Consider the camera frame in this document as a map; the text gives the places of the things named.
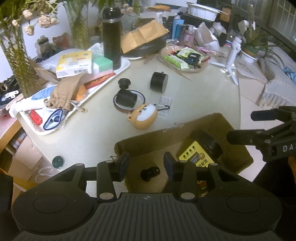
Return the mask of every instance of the black thermos bottle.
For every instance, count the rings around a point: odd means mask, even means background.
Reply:
[[[113,61],[113,70],[121,66],[121,11],[118,7],[105,8],[103,11],[104,56]]]

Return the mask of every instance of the green round lid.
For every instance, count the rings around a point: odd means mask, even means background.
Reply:
[[[52,166],[56,169],[62,167],[64,164],[64,159],[61,156],[56,156],[52,160]]]

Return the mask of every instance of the open cardboard box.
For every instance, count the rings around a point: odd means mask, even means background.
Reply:
[[[143,135],[131,137],[115,144],[115,153],[119,157],[124,151],[131,155],[131,161],[125,176],[129,192],[160,193],[164,190],[168,176],[163,166],[163,155],[169,151],[178,157],[193,143],[190,134],[196,130],[204,130],[219,143],[223,154],[217,162],[229,170],[240,173],[253,163],[245,146],[230,145],[226,134],[233,130],[229,122],[220,113],[206,115],[199,119],[183,123],[178,127],[161,129]],[[160,175],[149,182],[141,179],[143,169],[158,166]]]

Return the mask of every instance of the white table surface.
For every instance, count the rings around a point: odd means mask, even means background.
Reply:
[[[150,90],[150,79],[154,71],[163,71],[169,75],[164,94]],[[39,136],[19,114],[17,117],[47,161],[51,162],[55,156],[63,157],[65,163],[59,171],[76,163],[94,167],[115,155],[114,145],[120,140],[172,127],[214,112],[222,113],[233,128],[240,128],[239,87],[222,69],[208,65],[201,73],[185,76],[191,81],[162,64],[158,56],[147,64],[143,64],[143,60],[136,60],[82,105],[88,110],[87,113],[76,112],[62,129]],[[129,89],[143,93],[147,103],[158,103],[162,95],[171,97],[173,102],[169,115],[166,118],[158,115],[146,130],[135,129],[127,120],[128,115],[113,106],[120,78],[129,78]]]

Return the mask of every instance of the white and yellow box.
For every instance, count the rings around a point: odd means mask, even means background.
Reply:
[[[91,51],[64,54],[59,59],[56,75],[58,78],[65,78],[83,72],[91,74],[91,67]]]

